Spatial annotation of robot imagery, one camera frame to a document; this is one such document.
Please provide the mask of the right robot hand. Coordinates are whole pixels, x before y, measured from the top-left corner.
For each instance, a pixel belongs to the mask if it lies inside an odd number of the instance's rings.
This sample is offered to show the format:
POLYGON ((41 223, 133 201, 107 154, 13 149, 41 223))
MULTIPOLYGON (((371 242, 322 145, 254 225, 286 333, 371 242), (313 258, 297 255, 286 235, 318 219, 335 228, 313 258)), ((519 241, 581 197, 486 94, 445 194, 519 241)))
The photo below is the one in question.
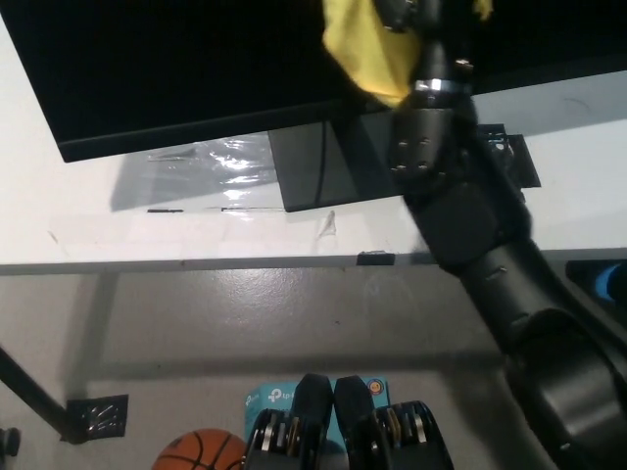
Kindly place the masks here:
POLYGON ((395 33, 413 32, 420 51, 410 79, 444 79, 465 83, 471 67, 460 65, 466 58, 477 17, 471 1, 376 1, 383 25, 395 33))

